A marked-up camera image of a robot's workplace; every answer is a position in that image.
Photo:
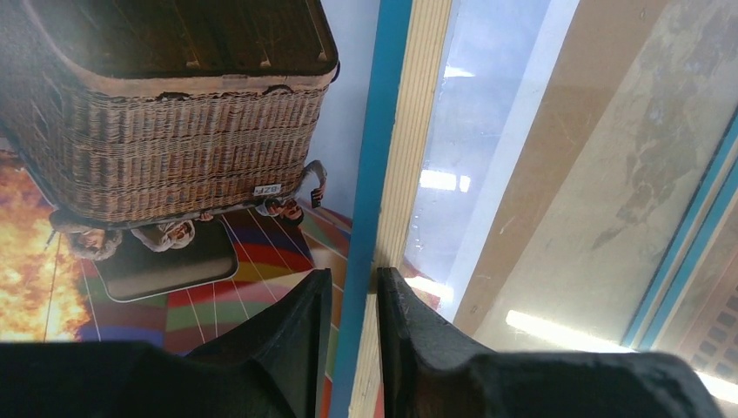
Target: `blue strip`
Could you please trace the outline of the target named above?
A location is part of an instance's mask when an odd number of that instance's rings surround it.
[[[734,129],[731,129],[731,133],[735,134],[734,131],[736,131],[735,128],[738,128],[738,124],[734,124],[733,128]],[[705,246],[707,245],[710,238],[716,233],[717,226],[718,224],[720,224],[721,219],[725,215],[725,212],[728,209],[728,205],[730,204],[730,200],[733,199],[735,191],[738,190],[738,168],[736,167],[738,167],[738,165],[734,162],[733,166],[730,169],[730,174],[725,180],[725,184],[723,184],[723,186],[721,187],[717,198],[715,198],[715,202],[710,208],[708,216],[702,223],[700,231],[694,238],[694,242],[689,246],[687,256],[684,258],[684,262],[679,267],[679,270],[674,277],[674,281],[672,282],[666,296],[664,297],[664,301],[661,303],[659,309],[656,311],[654,320],[651,321],[651,324],[648,326],[648,330],[643,336],[643,340],[638,345],[639,350],[648,350],[655,343],[656,337],[658,337],[659,332],[666,324],[668,316],[671,314],[674,306],[676,305],[676,301],[684,292],[688,280],[692,276],[692,273],[697,266],[697,261],[700,259],[702,253],[705,251]]]
[[[672,243],[669,246],[667,255],[666,257],[664,257],[664,260],[661,262],[661,266],[659,267],[659,270],[656,272],[656,276],[654,277],[654,280],[652,281],[651,286],[648,288],[646,296],[643,298],[643,301],[641,302],[641,306],[638,308],[638,312],[633,318],[633,321],[630,324],[630,328],[627,330],[627,333],[622,340],[621,345],[623,347],[633,346],[633,344],[635,343],[635,336],[638,334],[638,331],[645,325],[644,322],[646,321],[646,316],[648,314],[648,311],[650,310],[651,306],[654,304],[654,301],[656,300],[656,296],[659,294],[659,291],[661,290],[661,288],[664,286],[664,283],[666,282],[667,273],[669,271],[669,268],[674,264],[674,260],[676,259],[676,255],[679,252],[679,250],[683,248],[684,245],[686,244],[687,234],[689,232],[689,229],[695,223],[696,218],[697,218],[697,213],[705,205],[705,201],[707,200],[708,194],[710,190],[713,188],[713,186],[715,185],[715,181],[717,180],[718,174],[722,170],[723,166],[726,164],[726,158],[728,157],[730,150],[733,148],[733,145],[735,144],[735,141],[737,138],[738,138],[738,120],[735,119],[735,115],[734,115],[734,119],[732,121],[730,131],[726,134],[725,138],[722,140],[722,143],[720,144],[720,147],[717,153],[713,157],[713,160],[710,162],[710,167],[708,168],[707,173],[705,174],[704,178],[698,185],[697,193],[695,194],[689,206],[688,212],[685,215],[684,220],[681,222],[679,229],[677,230],[677,234],[674,236],[674,239],[672,240]],[[662,306],[659,307],[660,310],[663,308],[663,303],[664,301],[661,303]]]
[[[412,6],[412,0],[382,0],[379,6],[351,247],[346,267],[339,348],[332,377],[331,418],[348,416],[351,403]]]

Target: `wooden edge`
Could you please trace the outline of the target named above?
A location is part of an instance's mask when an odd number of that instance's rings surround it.
[[[155,98],[162,92],[177,92],[186,94],[217,94],[226,92],[264,92],[274,85],[287,85],[294,91],[309,91],[322,89],[329,85],[336,75],[338,66],[322,76],[266,76],[248,77],[244,75],[224,75],[219,77],[193,78],[146,78],[146,79],[118,79],[100,76],[74,63],[59,50],[56,43],[41,23],[38,14],[23,0],[23,10],[29,20],[41,34],[54,55],[64,63],[69,71],[75,75],[77,81],[91,91],[103,93],[110,97],[121,98]]]
[[[418,191],[452,0],[414,0],[387,162],[373,270],[400,266]],[[350,417],[374,417],[381,386],[375,295],[369,295]]]
[[[580,1],[454,320],[466,334],[479,329],[666,4]]]

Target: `brown stripe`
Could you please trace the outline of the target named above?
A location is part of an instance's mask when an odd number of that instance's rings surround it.
[[[479,328],[666,3],[580,2],[456,315],[465,333]]]

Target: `flame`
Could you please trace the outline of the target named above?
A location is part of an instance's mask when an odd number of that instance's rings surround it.
[[[78,260],[51,235],[51,208],[15,157],[0,154],[0,340],[77,340],[90,316]]]

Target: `wooden strip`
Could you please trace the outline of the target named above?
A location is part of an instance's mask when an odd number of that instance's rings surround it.
[[[581,0],[454,320],[466,334],[480,327],[666,4]]]
[[[413,2],[372,269],[403,262],[451,4],[452,0]],[[374,416],[381,382],[376,301],[375,295],[366,301],[350,417]]]

